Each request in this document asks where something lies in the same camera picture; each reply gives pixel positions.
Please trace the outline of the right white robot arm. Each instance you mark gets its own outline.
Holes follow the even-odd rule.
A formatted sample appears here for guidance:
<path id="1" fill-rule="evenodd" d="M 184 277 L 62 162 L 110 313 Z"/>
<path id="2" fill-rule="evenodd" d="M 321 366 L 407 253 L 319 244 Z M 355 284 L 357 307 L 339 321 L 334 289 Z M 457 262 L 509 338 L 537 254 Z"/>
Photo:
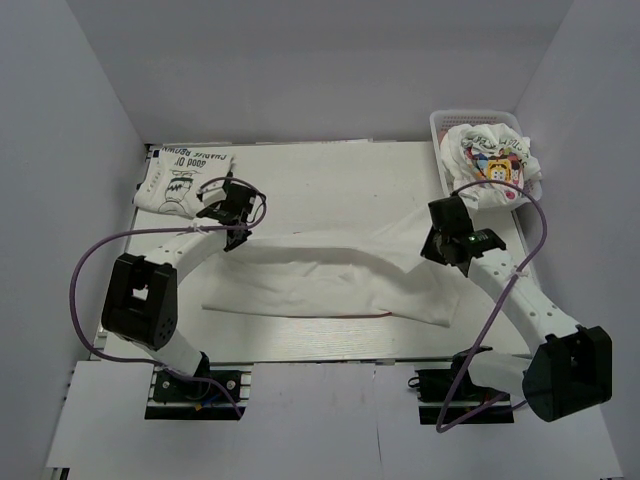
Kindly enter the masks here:
<path id="1" fill-rule="evenodd" d="M 587 328 L 558 308 L 524 274 L 492 230 L 474 227 L 457 196 L 428 205 L 432 226 L 422 258 L 457 268 L 495 303 L 491 317 L 504 314 L 525 341 L 528 357 L 501 354 L 477 337 L 455 355 L 454 395 L 472 399 L 486 388 L 524 400 L 538 418 L 553 422 L 612 397 L 613 344 L 601 327 Z"/>

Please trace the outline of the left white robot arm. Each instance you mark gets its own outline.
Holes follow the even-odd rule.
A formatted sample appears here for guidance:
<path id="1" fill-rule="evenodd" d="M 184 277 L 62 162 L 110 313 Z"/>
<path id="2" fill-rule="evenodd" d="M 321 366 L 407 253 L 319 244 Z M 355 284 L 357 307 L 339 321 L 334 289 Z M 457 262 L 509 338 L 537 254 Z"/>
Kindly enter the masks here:
<path id="1" fill-rule="evenodd" d="M 205 396 L 212 377 L 207 355 L 178 331 L 178 287 L 209 257 L 248 240 L 251 226 L 261 221 L 250 218 L 255 209 L 266 214 L 266 195 L 244 181 L 227 179 L 190 226 L 152 250 L 124 253 L 114 263 L 102 327 L 144 350 L 188 398 Z"/>

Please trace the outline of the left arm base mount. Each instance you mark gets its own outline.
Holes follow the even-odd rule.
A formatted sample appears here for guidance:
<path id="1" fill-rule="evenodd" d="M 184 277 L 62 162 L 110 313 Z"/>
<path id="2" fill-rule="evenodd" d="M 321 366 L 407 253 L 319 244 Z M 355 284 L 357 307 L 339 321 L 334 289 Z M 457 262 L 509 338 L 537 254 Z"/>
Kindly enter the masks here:
<path id="1" fill-rule="evenodd" d="M 210 377 L 226 389 L 241 413 L 248 403 L 248 367 L 212 367 Z M 215 385 L 184 382 L 156 369 L 151 379 L 144 418 L 175 421 L 238 421 L 232 403 Z"/>

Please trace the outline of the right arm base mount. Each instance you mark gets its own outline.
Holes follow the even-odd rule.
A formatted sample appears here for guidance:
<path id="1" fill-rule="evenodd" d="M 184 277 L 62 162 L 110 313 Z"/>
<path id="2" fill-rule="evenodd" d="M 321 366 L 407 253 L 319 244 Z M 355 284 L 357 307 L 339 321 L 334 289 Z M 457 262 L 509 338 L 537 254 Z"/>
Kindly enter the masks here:
<path id="1" fill-rule="evenodd" d="M 418 412 L 421 425 L 435 426 L 444 404 L 449 387 L 454 379 L 450 369 L 429 368 L 417 370 L 407 384 L 417 394 Z M 452 397 L 451 404 L 444 416 L 443 424 L 447 425 L 460 416 L 486 404 L 499 393 L 495 390 L 478 387 L 465 379 Z M 463 424 L 513 424 L 514 414 L 511 399 L 505 395 L 500 401 L 486 410 L 463 421 Z"/>

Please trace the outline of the white t-shirt colourful cartoon print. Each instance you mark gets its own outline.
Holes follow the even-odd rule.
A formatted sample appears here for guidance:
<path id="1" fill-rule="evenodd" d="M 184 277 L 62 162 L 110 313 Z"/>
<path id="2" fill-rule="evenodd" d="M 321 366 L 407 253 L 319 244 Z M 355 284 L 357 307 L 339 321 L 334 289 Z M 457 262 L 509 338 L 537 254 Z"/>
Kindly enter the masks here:
<path id="1" fill-rule="evenodd" d="M 458 125 L 439 145 L 450 188 L 461 189 L 474 211 L 512 211 L 530 197 L 540 199 L 542 170 L 530 150 L 530 139 L 504 123 Z"/>

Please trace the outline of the white t-shirt red print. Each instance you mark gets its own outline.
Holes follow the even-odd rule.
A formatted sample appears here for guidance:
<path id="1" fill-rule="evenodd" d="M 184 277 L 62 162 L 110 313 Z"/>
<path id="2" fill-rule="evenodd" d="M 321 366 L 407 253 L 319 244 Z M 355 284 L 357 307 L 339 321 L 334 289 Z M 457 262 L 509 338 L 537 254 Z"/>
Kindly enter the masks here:
<path id="1" fill-rule="evenodd" d="M 449 327 L 455 275 L 424 260 L 427 207 L 373 233 L 315 231 L 249 240 L 204 265 L 205 310 L 290 318 L 385 314 Z"/>

